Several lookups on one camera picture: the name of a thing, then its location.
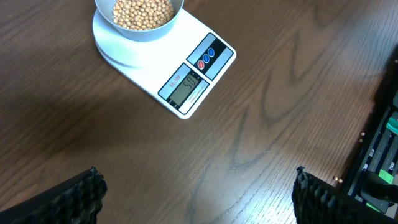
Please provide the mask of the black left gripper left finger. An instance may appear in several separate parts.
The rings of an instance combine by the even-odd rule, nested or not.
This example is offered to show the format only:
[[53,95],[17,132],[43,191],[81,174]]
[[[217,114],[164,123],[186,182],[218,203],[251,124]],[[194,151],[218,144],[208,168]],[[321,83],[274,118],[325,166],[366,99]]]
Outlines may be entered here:
[[107,185],[95,167],[1,212],[1,223],[96,224]]

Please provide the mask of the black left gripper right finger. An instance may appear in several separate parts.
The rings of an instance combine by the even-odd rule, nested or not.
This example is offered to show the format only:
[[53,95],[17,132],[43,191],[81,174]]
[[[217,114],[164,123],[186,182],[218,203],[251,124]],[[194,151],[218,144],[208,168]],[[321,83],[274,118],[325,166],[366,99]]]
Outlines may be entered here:
[[397,224],[396,220],[305,172],[302,166],[297,168],[292,202],[298,224]]

